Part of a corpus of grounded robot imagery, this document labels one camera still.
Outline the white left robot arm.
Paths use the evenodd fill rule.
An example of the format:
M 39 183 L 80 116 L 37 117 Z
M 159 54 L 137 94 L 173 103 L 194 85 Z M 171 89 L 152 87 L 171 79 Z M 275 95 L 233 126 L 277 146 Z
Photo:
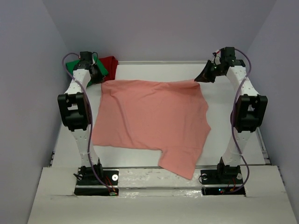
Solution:
M 62 123 L 72 133 L 81 158 L 81 167 L 75 174 L 78 181 L 104 184 L 104 171 L 92 144 L 93 115 L 86 89 L 88 83 L 99 82 L 103 75 L 93 53 L 68 53 L 62 65 L 71 82 L 64 94 L 57 97 Z

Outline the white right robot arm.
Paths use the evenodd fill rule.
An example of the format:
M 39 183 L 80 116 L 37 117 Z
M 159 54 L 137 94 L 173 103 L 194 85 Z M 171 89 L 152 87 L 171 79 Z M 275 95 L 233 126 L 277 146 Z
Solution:
M 230 115 L 231 137 L 227 149 L 220 158 L 216 169 L 201 171 L 203 184 L 225 184 L 231 180 L 242 182 L 241 162 L 245 161 L 243 151 L 252 133 L 261 126 L 268 98 L 253 87 L 249 73 L 242 59 L 237 59 L 238 49 L 224 47 L 213 53 L 215 60 L 207 61 L 204 69 L 195 78 L 196 82 L 214 83 L 217 77 L 226 76 L 235 90 L 233 108 Z

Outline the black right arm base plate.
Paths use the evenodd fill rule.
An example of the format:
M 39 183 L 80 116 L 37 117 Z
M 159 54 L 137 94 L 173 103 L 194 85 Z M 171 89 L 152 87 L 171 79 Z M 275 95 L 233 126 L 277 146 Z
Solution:
M 233 175 L 219 175 L 216 169 L 204 169 L 198 180 L 204 196 L 246 195 L 240 171 Z

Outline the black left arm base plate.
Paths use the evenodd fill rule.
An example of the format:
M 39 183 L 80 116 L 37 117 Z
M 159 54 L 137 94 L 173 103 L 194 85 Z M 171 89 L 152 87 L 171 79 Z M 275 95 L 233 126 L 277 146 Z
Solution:
M 118 196 L 119 170 L 104 169 L 101 181 L 94 176 L 90 170 L 83 174 L 81 170 L 73 175 L 76 178 L 74 194 L 77 196 Z

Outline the pink t shirt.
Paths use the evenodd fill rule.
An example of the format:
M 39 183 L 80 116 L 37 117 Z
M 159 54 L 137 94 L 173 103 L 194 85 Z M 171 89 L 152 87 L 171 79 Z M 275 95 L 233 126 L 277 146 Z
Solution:
M 211 130 L 208 104 L 193 80 L 107 81 L 101 86 L 92 142 L 161 151 L 158 165 L 192 179 Z

